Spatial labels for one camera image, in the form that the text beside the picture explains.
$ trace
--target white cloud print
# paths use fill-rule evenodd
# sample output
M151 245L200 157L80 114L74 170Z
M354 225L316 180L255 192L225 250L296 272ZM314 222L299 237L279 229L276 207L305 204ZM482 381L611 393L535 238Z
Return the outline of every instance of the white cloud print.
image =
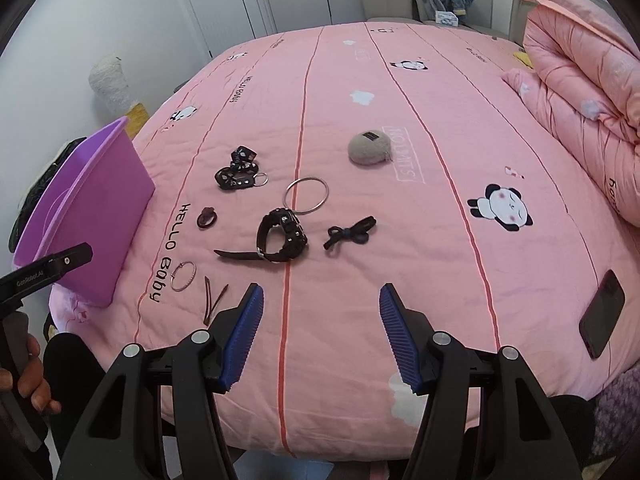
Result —
M406 425L412 428L420 428L428 396L416 396L411 391L411 387L402 382L402 377L399 373L391 376L389 387L394 393L394 405L391 408L391 415L395 418L401 418Z

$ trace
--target metal bolt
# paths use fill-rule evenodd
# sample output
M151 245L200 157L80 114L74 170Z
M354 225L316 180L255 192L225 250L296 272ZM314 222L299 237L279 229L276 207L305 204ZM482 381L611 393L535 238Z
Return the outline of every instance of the metal bolt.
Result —
M433 334L433 342L436 345L446 346L451 343L451 336L446 332L436 332Z
M124 347L122 351L125 357L135 357L140 353L140 347L136 344L130 344Z
M513 346L505 346L502 349L502 355L504 355L509 361L515 361L520 354Z
M206 343L209 340L209 332L206 330L198 330L191 335L191 340L196 344Z

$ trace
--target finger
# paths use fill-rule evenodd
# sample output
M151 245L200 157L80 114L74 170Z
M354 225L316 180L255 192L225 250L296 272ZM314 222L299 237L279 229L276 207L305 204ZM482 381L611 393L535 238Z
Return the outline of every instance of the finger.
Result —
M22 372L20 379L18 379L18 391L21 396L25 399L29 397L36 388L40 386L40 383L43 381L43 376L44 368L42 367L42 361L37 357L29 358L29 363Z
M50 400L44 411L45 413L49 413L49 415L59 415L62 411L62 404L57 400Z
M31 334L27 334L27 350L29 355L38 357L40 355L40 343Z
M51 388L49 387L49 383L43 380L31 396L31 405L38 410L38 412L41 412L50 402Z
M0 392L6 392L14 387L14 378L6 370L0 370Z

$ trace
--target phone screen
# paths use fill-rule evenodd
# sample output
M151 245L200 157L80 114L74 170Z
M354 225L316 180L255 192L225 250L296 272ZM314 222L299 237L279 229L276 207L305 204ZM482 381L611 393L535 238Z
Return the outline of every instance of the phone screen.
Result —
M613 270L608 270L580 320L580 335L592 359L604 352L624 304L622 286Z

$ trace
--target metal ring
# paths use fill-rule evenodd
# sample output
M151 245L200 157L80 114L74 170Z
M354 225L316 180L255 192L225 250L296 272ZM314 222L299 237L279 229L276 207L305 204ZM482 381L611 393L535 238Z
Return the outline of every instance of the metal ring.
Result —
M262 175L265 177L264 182L262 184L255 184L255 179L256 177L258 177L259 175ZM269 175L267 175L266 173L256 173L254 175L254 187L262 187L264 186L267 182L269 181Z
M296 211L295 209L292 209L287 205L287 195L289 194L289 190L292 187L294 187L296 184L299 184L300 182L304 182L305 180L315 180L316 182L319 182L320 184L322 184L324 186L325 191L326 191L326 195L324 196L324 198L320 202L318 202L311 209L307 209L306 211ZM282 197L282 204L287 209L293 211L296 215L306 215L308 213L312 213L313 211L315 211L317 209L320 209L324 205L324 203L326 202L327 198L329 198L329 185L324 180L322 180L321 178L318 178L316 176L306 176L306 177L294 180L291 184L289 184L287 186L287 189L284 192L284 196Z
M183 268L186 264L191 264L193 266L193 274L191 275L191 277L189 278L189 281L187 282L187 284L185 286L182 286L180 288L175 288L174 287L175 273L178 272L179 269ZM175 267L174 272L171 273L171 281L170 281L171 288L175 292L182 292L185 288L187 288L189 285L191 285L191 282L193 281L193 279L195 277L196 277L196 264L194 264L193 262L181 262L180 264L178 264L177 267Z

